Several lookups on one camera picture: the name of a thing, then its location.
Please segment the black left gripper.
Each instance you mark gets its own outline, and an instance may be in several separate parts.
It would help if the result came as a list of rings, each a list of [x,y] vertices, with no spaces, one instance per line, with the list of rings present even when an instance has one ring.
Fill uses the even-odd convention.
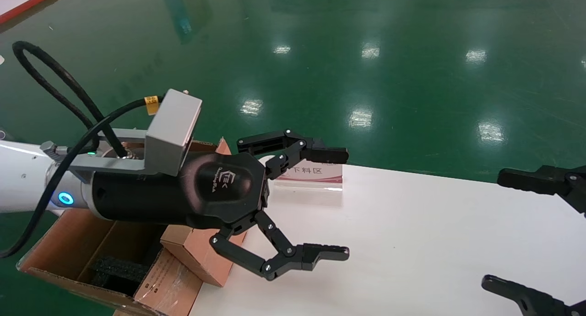
[[[237,150],[235,155],[189,153],[176,176],[96,172],[95,213],[113,221],[220,229],[210,239],[213,250],[268,281],[291,270],[311,272],[320,260],[349,259],[345,246],[292,245],[262,210],[268,199],[266,178],[277,179],[303,160],[346,164],[346,148],[327,147],[322,139],[284,130],[240,138]],[[276,155],[264,168],[253,156],[266,153]],[[277,251],[268,260],[229,240],[236,230],[255,225]]]

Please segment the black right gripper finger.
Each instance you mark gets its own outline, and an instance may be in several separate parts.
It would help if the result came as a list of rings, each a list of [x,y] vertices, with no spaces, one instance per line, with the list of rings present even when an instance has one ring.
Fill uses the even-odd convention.
[[[567,305],[542,291],[490,274],[482,278],[482,288],[514,301],[524,316],[584,316],[586,302]]]
[[[502,169],[498,185],[542,195],[559,195],[580,214],[586,213],[586,167],[541,166],[534,172]]]

